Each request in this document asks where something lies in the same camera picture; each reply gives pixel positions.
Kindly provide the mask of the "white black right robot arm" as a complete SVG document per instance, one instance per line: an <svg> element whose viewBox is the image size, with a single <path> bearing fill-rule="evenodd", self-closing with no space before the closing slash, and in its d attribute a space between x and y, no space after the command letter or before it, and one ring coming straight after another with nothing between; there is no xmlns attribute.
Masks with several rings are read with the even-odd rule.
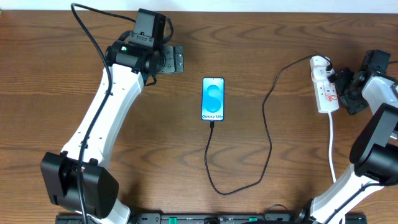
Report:
<svg viewBox="0 0 398 224"><path fill-rule="evenodd" d="M310 60L317 103L342 103L350 115L366 108L372 118L352 145L350 165L322 195L315 197L300 223L339 223L360 201L383 187L397 185L397 80L387 75L391 55L368 50L358 72L334 71L321 55Z"/></svg>

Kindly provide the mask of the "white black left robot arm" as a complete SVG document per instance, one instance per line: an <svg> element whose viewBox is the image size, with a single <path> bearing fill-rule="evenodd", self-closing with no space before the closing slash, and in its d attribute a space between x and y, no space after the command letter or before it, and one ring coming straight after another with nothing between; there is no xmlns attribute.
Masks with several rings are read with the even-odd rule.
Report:
<svg viewBox="0 0 398 224"><path fill-rule="evenodd" d="M52 204L84 210L95 223L127 223L131 210L118 199L119 183L108 171L114 142L148 77L184 71L183 47L117 40L107 48L106 62L83 121L61 153L44 155L40 169Z"/></svg>

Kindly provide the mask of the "blue Galaxy smartphone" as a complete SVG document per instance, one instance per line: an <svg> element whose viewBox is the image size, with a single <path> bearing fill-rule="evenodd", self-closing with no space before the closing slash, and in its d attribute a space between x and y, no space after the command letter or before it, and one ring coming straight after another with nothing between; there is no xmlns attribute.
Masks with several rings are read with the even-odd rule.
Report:
<svg viewBox="0 0 398 224"><path fill-rule="evenodd" d="M201 119L224 120L224 78L205 77L202 83Z"/></svg>

